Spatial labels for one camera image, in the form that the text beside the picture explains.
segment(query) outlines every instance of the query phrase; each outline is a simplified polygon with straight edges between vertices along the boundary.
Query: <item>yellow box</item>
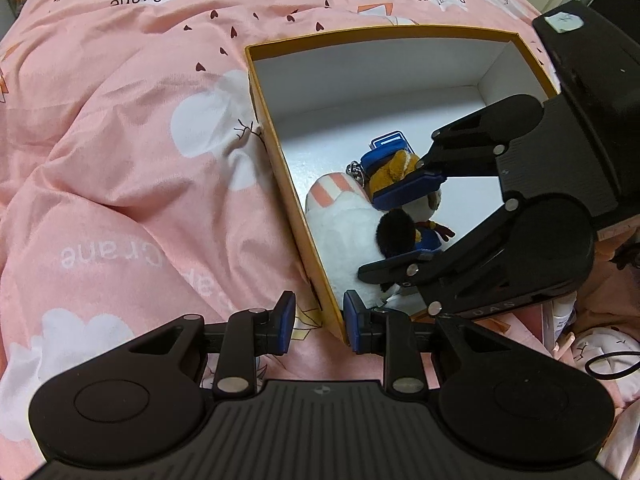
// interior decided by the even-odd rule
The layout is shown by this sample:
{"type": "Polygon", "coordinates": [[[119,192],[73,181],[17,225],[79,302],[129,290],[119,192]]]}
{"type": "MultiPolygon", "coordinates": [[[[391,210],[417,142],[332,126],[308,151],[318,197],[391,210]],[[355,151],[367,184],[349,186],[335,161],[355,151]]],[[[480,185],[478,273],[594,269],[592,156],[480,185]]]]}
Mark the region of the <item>yellow box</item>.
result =
{"type": "MultiPolygon", "coordinates": [[[[344,341],[342,313],[302,207],[313,181],[359,160],[367,138],[402,130],[421,156],[432,131],[479,108],[513,94],[541,102],[556,95],[520,36],[500,30],[355,28],[252,45],[246,55],[256,117],[302,262],[324,326],[344,341]]],[[[443,184],[443,204],[450,200],[433,219],[460,240],[502,199],[497,177],[452,181],[443,184]]],[[[418,295],[408,313],[415,319],[424,309],[418,295]]]]}

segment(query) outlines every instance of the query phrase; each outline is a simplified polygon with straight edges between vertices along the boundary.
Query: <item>black cord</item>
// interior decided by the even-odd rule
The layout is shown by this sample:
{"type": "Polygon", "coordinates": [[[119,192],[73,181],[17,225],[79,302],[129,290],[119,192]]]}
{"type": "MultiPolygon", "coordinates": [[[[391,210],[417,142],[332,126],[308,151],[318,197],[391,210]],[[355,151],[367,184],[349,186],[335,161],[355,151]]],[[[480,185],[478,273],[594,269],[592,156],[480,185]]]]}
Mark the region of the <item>black cord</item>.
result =
{"type": "Polygon", "coordinates": [[[640,360],[634,365],[631,365],[626,370],[622,370],[621,372],[616,372],[614,374],[599,374],[591,370],[591,365],[596,363],[597,361],[601,361],[602,359],[608,359],[610,357],[620,357],[620,356],[632,356],[637,355],[640,356],[640,352],[610,352],[608,354],[599,355],[594,357],[593,359],[589,359],[587,364],[584,365],[584,371],[587,372],[591,377],[595,379],[599,379],[601,381],[615,381],[617,379],[622,379],[628,375],[631,375],[634,372],[640,370],[640,360]]]}

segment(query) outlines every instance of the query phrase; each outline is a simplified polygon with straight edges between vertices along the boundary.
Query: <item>bed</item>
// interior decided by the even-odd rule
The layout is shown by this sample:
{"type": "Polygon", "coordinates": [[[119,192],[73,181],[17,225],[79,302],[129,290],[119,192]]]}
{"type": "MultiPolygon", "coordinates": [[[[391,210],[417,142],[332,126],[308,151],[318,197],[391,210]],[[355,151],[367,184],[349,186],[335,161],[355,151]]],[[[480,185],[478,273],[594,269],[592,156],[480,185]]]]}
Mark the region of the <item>bed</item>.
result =
{"type": "MultiPolygon", "coordinates": [[[[449,23],[516,31],[549,69],[536,14],[525,0],[28,0],[0,43],[0,478],[42,462],[27,420],[40,384],[185,312],[220,322],[293,290],[289,354],[261,357],[259,378],[380,378],[381,358],[321,327],[243,49],[449,23]]],[[[607,466],[640,478],[627,427],[607,466]]]]}

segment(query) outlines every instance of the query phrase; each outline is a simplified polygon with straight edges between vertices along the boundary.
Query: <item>blue tag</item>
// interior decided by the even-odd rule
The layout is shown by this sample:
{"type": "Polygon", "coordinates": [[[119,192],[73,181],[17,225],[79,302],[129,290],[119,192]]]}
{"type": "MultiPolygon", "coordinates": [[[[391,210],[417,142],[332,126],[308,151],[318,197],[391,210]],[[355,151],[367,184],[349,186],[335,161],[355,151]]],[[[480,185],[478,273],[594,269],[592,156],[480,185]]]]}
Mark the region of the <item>blue tag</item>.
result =
{"type": "Polygon", "coordinates": [[[406,150],[409,153],[415,153],[414,150],[412,150],[412,147],[409,145],[409,142],[406,140],[406,137],[400,130],[396,130],[394,132],[391,132],[390,134],[386,134],[381,137],[376,137],[371,141],[369,147],[372,150],[375,150],[376,148],[379,148],[380,146],[384,146],[388,142],[393,142],[394,140],[404,141],[406,143],[406,150]]]}

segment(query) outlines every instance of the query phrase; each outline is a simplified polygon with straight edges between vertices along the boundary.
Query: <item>pink and white striped patch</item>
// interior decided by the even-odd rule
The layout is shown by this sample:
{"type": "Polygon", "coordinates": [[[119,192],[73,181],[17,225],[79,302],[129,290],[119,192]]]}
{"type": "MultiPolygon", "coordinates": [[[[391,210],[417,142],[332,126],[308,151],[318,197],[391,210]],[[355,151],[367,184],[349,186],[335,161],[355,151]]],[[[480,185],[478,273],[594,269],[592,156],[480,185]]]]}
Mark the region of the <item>pink and white striped patch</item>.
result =
{"type": "Polygon", "coordinates": [[[311,186],[306,195],[305,212],[319,207],[327,207],[334,203],[340,193],[350,191],[357,193],[367,200],[369,197],[362,186],[346,173],[329,173],[321,176],[311,186]]]}

